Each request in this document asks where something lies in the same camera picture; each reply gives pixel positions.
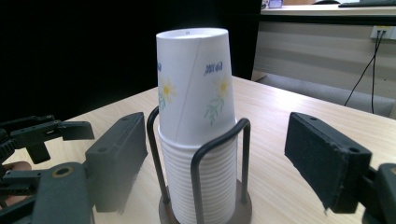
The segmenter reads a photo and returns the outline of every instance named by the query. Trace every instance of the electrical outlet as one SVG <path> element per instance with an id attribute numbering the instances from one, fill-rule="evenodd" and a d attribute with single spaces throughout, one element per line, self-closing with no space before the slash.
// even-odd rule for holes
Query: electrical outlet
<path id="1" fill-rule="evenodd" d="M 378 37 L 377 35 L 378 31 L 380 32 L 379 36 L 381 36 L 382 32 L 385 31 L 384 35 L 382 36 L 382 39 L 390 39 L 390 35 L 392 34 L 393 31 L 393 26 L 374 26 L 370 37 L 376 39 Z"/>

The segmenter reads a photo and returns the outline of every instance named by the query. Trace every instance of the white paper cup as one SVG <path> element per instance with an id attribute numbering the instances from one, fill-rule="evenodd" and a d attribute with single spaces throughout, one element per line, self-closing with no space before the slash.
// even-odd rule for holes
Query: white paper cup
<path id="1" fill-rule="evenodd" d="M 158 133 L 163 152 L 172 210 L 178 222 L 196 223 L 191 184 L 191 160 L 199 146 L 183 146 Z M 236 193 L 237 137 L 208 152 L 200 162 L 205 223 L 227 223 L 233 216 Z"/>
<path id="2" fill-rule="evenodd" d="M 161 131 L 201 145 L 235 125 L 228 31 L 193 28 L 157 34 Z"/>

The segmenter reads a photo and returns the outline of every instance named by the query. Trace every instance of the cable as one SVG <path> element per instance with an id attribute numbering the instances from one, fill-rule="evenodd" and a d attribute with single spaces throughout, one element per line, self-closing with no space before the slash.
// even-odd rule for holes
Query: cable
<path id="1" fill-rule="evenodd" d="M 347 105 L 347 102 L 349 101 L 350 97 L 352 96 L 353 91 L 356 89 L 356 87 L 361 82 L 361 79 L 363 78 L 364 73 L 366 72 L 367 68 L 370 66 L 370 64 L 372 62 L 374 62 L 374 65 L 373 65 L 373 85 L 372 85 L 372 113 L 374 114 L 375 58 L 376 58 L 376 53 L 378 52 L 379 45 L 381 43 L 382 37 L 384 36 L 385 32 L 386 31 L 382 31 L 381 35 L 380 35 L 381 31 L 377 31 L 376 32 L 375 51 L 374 51 L 373 58 L 370 60 L 370 62 L 368 62 L 367 66 L 364 68 L 364 71 L 361 73 L 361 77 L 359 78 L 359 80 L 355 84 L 355 86 L 353 87 L 353 89 L 352 89 L 351 93 L 349 94 L 348 98 L 346 99 L 346 102 L 344 103 L 344 105 Z"/>

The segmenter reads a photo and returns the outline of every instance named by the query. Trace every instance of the yellow flower drawing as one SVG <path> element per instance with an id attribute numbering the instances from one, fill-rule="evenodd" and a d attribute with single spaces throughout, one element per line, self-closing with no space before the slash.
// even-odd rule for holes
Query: yellow flower drawing
<path id="1" fill-rule="evenodd" d="M 218 95 L 210 101 L 205 113 L 205 118 L 209 117 L 210 126 L 213 125 L 219 112 L 221 112 L 224 107 L 224 99 L 228 96 L 230 90 L 230 79 L 228 79 L 228 77 L 219 78 L 216 80 L 215 86 Z"/>
<path id="2" fill-rule="evenodd" d="M 176 88 L 172 84 L 170 78 L 164 80 L 160 78 L 160 86 L 159 86 L 159 100 L 160 100 L 160 108 L 164 109 L 166 104 L 172 103 L 172 98 L 176 96 Z"/>

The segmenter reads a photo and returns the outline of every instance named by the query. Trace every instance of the dark background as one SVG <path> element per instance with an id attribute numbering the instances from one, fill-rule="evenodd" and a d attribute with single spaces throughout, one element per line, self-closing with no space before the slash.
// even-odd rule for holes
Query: dark background
<path id="1" fill-rule="evenodd" d="M 155 35 L 229 30 L 233 75 L 250 79 L 261 0 L 1 0 L 0 122 L 66 120 L 157 86 Z"/>

